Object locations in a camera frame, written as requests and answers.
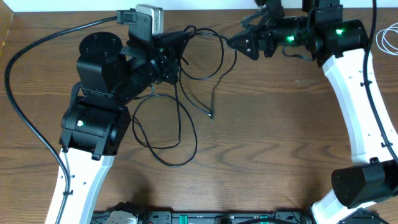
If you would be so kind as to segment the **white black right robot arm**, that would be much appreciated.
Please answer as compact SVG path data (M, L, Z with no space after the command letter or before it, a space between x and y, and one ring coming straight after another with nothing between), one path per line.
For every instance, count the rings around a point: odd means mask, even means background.
M304 46L330 82L349 134L353 165L332 172L331 190L302 223L381 223L369 207L397 195L397 131L374 74L374 32L359 19L344 19L335 0L304 1L302 16L286 16L280 1L257 5L228 46L253 60L272 57L278 47Z

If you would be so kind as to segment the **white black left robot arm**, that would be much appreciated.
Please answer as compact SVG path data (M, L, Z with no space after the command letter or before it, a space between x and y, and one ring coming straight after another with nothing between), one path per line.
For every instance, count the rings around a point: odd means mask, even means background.
M80 43L71 102L62 118L58 180L47 223L89 223L103 181L131 123L128 103L156 83L176 84L189 34L131 37L110 32Z

